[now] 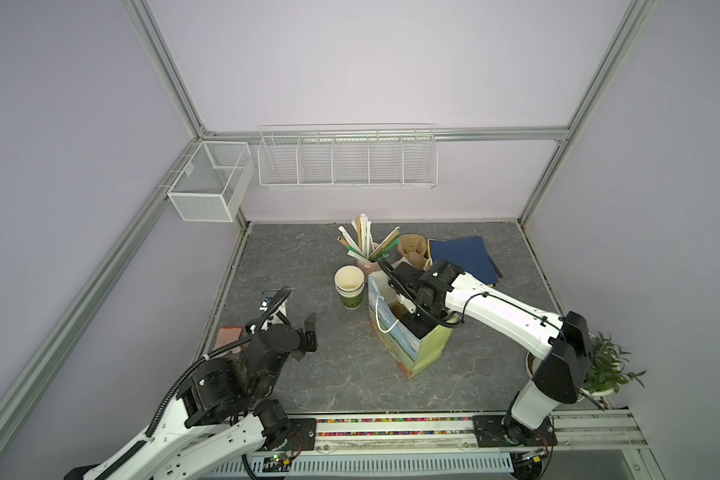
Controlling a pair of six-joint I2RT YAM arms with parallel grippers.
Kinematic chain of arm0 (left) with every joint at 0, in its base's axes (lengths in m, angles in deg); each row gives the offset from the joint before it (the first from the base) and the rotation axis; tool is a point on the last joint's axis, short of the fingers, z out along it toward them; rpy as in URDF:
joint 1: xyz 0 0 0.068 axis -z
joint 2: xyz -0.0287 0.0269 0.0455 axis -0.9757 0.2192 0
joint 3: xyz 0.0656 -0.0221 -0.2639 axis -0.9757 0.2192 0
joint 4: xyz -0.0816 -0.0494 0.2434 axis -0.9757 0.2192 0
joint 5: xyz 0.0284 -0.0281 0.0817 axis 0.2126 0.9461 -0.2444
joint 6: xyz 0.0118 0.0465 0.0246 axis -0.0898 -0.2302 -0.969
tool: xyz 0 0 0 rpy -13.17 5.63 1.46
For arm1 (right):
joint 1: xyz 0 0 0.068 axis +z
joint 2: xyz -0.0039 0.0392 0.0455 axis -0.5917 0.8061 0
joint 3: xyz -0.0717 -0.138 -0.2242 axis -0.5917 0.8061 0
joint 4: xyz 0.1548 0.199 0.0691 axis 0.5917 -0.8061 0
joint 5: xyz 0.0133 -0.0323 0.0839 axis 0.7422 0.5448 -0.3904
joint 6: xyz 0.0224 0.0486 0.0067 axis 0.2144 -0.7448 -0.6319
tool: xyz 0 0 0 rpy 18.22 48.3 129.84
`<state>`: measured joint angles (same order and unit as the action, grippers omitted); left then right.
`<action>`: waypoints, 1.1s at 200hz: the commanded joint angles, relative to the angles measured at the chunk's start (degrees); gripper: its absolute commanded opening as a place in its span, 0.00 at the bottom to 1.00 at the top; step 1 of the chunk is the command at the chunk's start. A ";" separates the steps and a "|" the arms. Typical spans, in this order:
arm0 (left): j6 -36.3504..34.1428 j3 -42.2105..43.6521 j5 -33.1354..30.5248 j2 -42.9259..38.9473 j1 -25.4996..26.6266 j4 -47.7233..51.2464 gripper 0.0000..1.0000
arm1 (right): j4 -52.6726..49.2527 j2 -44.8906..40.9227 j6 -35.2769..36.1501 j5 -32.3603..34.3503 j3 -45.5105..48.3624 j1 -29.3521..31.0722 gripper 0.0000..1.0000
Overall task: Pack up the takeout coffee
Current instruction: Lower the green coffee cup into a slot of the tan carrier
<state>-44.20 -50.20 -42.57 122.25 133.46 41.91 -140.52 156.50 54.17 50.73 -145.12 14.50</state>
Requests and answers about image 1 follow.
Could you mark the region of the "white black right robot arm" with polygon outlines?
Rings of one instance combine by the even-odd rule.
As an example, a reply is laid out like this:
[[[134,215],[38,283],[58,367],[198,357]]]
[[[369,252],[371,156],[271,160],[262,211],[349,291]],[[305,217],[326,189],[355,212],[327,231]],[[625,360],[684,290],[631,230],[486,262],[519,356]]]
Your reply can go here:
[[[512,339],[539,361],[503,417],[474,418],[478,444],[555,446],[551,414],[560,404],[577,402],[594,360],[586,319],[573,311],[560,316],[527,305],[444,260],[428,270],[407,263],[392,266],[386,260],[380,268],[408,310],[408,319],[453,329],[471,318]]]

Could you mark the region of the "brown pulp cup carrier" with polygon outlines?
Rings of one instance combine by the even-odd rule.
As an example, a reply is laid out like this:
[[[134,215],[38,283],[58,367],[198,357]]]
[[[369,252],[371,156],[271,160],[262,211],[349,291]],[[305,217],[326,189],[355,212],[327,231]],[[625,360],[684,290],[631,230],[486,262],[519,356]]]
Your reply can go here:
[[[387,306],[389,307],[395,318],[398,320],[403,320],[411,315],[410,309],[400,302],[388,303]]]

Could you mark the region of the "illustrated paper bag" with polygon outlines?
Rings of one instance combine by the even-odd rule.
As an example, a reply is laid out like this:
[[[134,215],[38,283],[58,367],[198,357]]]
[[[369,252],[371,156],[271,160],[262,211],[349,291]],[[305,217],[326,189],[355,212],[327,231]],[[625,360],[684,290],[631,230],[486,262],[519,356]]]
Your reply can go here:
[[[409,301],[403,300],[389,285],[390,277],[387,272],[400,263],[411,265],[407,260],[395,263],[382,260],[379,265],[387,264],[387,269],[381,268],[380,271],[369,276],[367,282],[369,322],[406,377],[413,378],[440,358],[453,329],[436,327],[423,339],[417,339],[403,324],[403,320],[395,318],[387,306],[388,303],[400,302],[412,307]]]

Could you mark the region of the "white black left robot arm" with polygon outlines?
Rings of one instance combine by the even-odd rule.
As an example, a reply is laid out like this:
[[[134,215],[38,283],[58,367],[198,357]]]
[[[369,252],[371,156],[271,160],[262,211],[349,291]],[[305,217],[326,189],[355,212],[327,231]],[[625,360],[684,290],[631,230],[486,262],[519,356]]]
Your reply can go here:
[[[173,383],[148,425],[99,465],[75,467],[69,479],[198,479],[258,450],[282,467],[305,438],[272,393],[290,358],[317,348],[316,317],[294,327],[285,286],[241,336],[195,360]]]

